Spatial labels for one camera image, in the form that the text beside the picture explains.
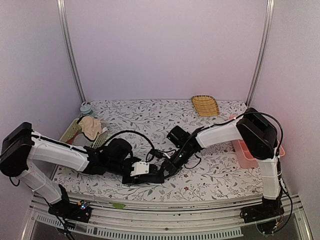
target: white bracket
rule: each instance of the white bracket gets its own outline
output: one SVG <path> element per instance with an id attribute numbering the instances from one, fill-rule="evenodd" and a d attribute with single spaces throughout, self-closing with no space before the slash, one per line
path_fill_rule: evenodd
<path id="1" fill-rule="evenodd" d="M 134 169 L 130 173 L 131 177 L 149 173 L 149 163 L 145 161 L 137 161 L 134 164 L 132 164 L 132 167 Z"/>

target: woven basket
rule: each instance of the woven basket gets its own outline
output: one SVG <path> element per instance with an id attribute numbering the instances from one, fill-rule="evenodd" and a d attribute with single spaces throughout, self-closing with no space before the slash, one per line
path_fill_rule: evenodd
<path id="1" fill-rule="evenodd" d="M 193 96 L 191 101 L 200 117 L 212 117 L 220 114 L 217 101 L 212 96 Z"/>

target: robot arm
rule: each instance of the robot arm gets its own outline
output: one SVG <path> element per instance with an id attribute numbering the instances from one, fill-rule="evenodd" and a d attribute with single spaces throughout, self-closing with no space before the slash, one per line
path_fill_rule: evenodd
<path id="1" fill-rule="evenodd" d="M 80 222 L 89 221 L 89 203 L 70 203 L 65 188 L 52 182 L 33 160 L 58 164 L 91 175 L 111 172 L 134 177 L 152 174 L 154 169 L 152 164 L 133 157 L 131 145 L 123 139 L 116 138 L 102 152 L 95 152 L 91 148 L 75 147 L 42 136 L 32 130 L 30 123 L 22 123 L 3 140 L 0 170 L 8 177 L 21 180 L 33 192 L 43 196 L 51 206 L 51 214 Z"/>
<path id="2" fill-rule="evenodd" d="M 258 159 L 263 183 L 262 205 L 244 208 L 244 221 L 258 221 L 283 214 L 280 164 L 276 152 L 277 130 L 255 109 L 249 108 L 245 115 L 232 121 L 198 128 L 192 134 L 176 126 L 167 138 L 178 151 L 167 155 L 158 170 L 154 164 L 134 157 L 132 146 L 124 139 L 114 138 L 97 151 L 47 138 L 33 131 L 30 123 L 24 122 L 3 140 L 0 170 L 8 177 L 22 180 L 32 191 L 42 195 L 54 214 L 88 222 L 91 214 L 89 203 L 70 203 L 65 188 L 50 181 L 32 160 L 66 166 L 90 175 L 114 173 L 123 176 L 123 184 L 163 183 L 165 178 L 176 174 L 193 154 L 202 149 L 243 139 L 250 153 Z"/>
<path id="3" fill-rule="evenodd" d="M 262 204 L 244 208 L 241 213 L 244 221 L 253 222 L 284 213 L 279 184 L 281 169 L 277 152 L 277 129 L 254 108 L 247 109 L 239 118 L 198 128 L 192 134 L 176 126 L 167 138 L 178 151 L 166 158 L 161 166 L 167 173 L 165 178 L 176 174 L 193 154 L 204 148 L 223 142 L 244 140 L 251 155 L 257 159 L 263 184 Z"/>

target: floral tablecloth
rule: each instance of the floral tablecloth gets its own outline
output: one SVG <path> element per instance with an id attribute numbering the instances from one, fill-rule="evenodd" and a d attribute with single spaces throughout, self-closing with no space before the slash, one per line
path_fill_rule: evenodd
<path id="1" fill-rule="evenodd" d="M 190 100 L 107 100 L 93 101 L 96 115 L 108 124 L 110 134 L 122 130 L 135 130 L 145 134 L 156 149 L 175 149 L 166 138 L 168 132 L 179 125 L 188 132 L 201 126 L 221 123 L 229 116 L 246 110 L 242 101 L 218 101 L 220 115 L 199 117 Z M 145 159 L 150 150 L 148 143 L 134 134 L 121 135 L 131 143 L 133 153 Z M 257 195 L 262 192 L 262 180 L 258 168 L 242 169 L 231 142 L 203 149 L 201 163 L 194 169 L 183 168 L 163 184 L 145 183 L 123 185 L 121 176 L 83 175 L 75 170 L 59 166 L 53 180 L 67 191 L 98 197 L 136 201 L 205 201 L 231 199 Z M 153 160 L 157 165 L 161 160 Z M 192 157 L 187 167 L 198 163 Z"/>

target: pink plastic container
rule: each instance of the pink plastic container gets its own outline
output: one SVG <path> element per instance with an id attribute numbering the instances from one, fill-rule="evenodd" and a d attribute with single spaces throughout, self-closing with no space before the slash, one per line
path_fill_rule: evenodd
<path id="1" fill-rule="evenodd" d="M 243 140 L 232 141 L 235 154 L 239 160 L 239 164 L 243 169 L 250 169 L 258 167 L 257 159 L 254 158 L 248 150 L 247 145 Z M 285 150 L 280 146 L 280 157 L 285 155 Z"/>

